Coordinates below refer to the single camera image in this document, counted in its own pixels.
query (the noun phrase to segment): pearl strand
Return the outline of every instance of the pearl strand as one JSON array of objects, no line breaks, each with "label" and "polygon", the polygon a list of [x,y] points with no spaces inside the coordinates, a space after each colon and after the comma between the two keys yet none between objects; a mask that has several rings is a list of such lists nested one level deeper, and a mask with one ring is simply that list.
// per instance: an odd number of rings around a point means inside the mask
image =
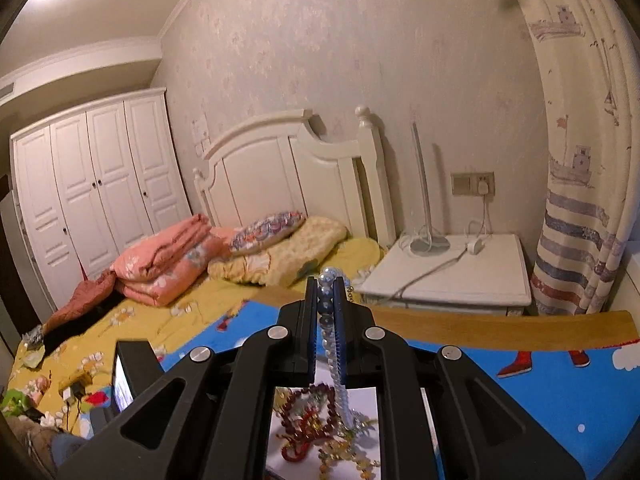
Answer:
[{"label": "pearl strand", "polygon": [[350,430],[353,428],[353,413],[349,409],[347,389],[342,384],[340,377],[340,359],[335,341],[333,284],[338,276],[343,278],[345,286],[349,286],[347,277],[333,267],[325,267],[318,277],[318,312],[320,313],[322,346],[326,353],[331,378],[334,381],[335,409],[340,415],[344,427]]}]

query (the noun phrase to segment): striped curtain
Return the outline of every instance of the striped curtain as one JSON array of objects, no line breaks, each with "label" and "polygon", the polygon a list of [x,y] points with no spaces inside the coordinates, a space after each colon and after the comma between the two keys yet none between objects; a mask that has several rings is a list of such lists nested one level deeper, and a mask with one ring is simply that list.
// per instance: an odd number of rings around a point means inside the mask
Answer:
[{"label": "striped curtain", "polygon": [[640,200],[640,67],[614,0],[519,0],[549,141],[531,286],[541,314],[599,312]]}]

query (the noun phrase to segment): white wardrobe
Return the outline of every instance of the white wardrobe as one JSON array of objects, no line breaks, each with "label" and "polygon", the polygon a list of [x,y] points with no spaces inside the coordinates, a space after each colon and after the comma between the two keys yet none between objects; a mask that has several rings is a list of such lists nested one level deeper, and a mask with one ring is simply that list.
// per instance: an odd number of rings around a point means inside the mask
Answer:
[{"label": "white wardrobe", "polygon": [[72,108],[11,144],[25,242],[58,308],[82,269],[96,278],[125,248],[191,215],[163,88]]}]

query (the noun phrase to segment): yellow blanket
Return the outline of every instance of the yellow blanket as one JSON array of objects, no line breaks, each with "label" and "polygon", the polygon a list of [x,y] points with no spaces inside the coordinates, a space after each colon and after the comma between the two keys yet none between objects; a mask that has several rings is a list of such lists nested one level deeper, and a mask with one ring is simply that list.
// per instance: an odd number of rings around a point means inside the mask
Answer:
[{"label": "yellow blanket", "polygon": [[[381,257],[382,250],[375,241],[351,238],[338,244],[322,266],[339,267],[348,277],[354,278],[359,270],[375,265]],[[299,280],[291,288],[304,294],[305,284],[306,279]],[[22,366],[25,349],[20,345],[8,389],[28,393],[34,390],[39,375],[50,376],[51,387],[38,409],[49,412],[59,427],[68,427],[69,431],[81,434],[79,424],[76,424],[78,410],[74,406],[68,410],[58,393],[60,381],[84,369],[93,377],[87,393],[96,392],[111,383],[113,353],[118,339],[147,339],[158,355],[174,352],[223,315],[239,310],[244,300],[250,300],[258,291],[259,286],[237,285],[203,275],[166,308],[123,300],[84,334],[62,343],[44,359],[38,371]]]}]

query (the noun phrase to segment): bed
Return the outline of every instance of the bed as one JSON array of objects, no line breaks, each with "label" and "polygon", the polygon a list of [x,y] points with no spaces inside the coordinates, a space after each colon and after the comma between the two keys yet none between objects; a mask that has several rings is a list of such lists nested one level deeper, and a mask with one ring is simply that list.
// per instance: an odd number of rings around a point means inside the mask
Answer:
[{"label": "bed", "polygon": [[[284,210],[340,222],[349,237],[322,266],[339,267],[354,278],[377,264],[396,239],[380,135],[367,107],[356,109],[356,135],[345,142],[319,140],[311,117],[311,110],[294,110],[238,124],[204,154],[206,174],[193,170],[195,189],[213,226],[240,227]],[[289,288],[303,293],[304,287],[301,278]],[[147,339],[162,358],[215,321],[234,316],[260,291],[204,274],[165,308],[123,300],[82,335],[63,342],[38,370],[22,366],[25,349],[20,346],[8,388],[29,393],[40,375],[50,378],[39,410],[49,412],[56,425],[81,434],[78,409],[68,410],[58,394],[61,380],[83,369],[93,377],[87,392],[99,392],[111,381],[118,339]],[[79,408],[91,406],[86,402]]]}]

